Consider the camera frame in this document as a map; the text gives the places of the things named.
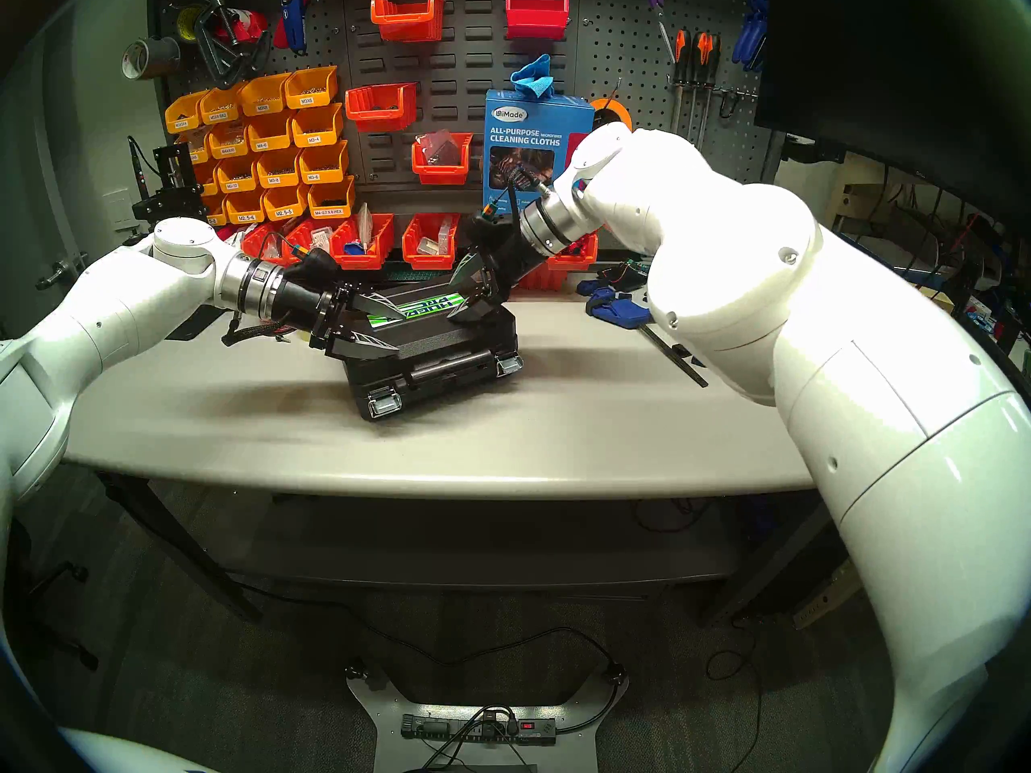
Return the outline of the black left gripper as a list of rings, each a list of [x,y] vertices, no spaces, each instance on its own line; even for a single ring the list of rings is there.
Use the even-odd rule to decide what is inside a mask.
[[[375,291],[354,291],[350,283],[327,289],[284,280],[280,284],[280,323],[311,335],[315,349],[340,360],[373,361],[398,357],[400,349],[379,337],[352,331],[341,317],[352,310],[373,317],[401,320],[401,309]]]

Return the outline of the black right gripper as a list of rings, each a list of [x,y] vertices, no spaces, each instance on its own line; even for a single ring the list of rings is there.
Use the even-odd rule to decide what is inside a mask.
[[[459,303],[447,314],[453,324],[476,324],[494,313],[508,300],[512,287],[540,265],[540,249],[520,230],[487,230],[477,250],[464,256],[448,287],[487,289],[486,295],[458,293]]]

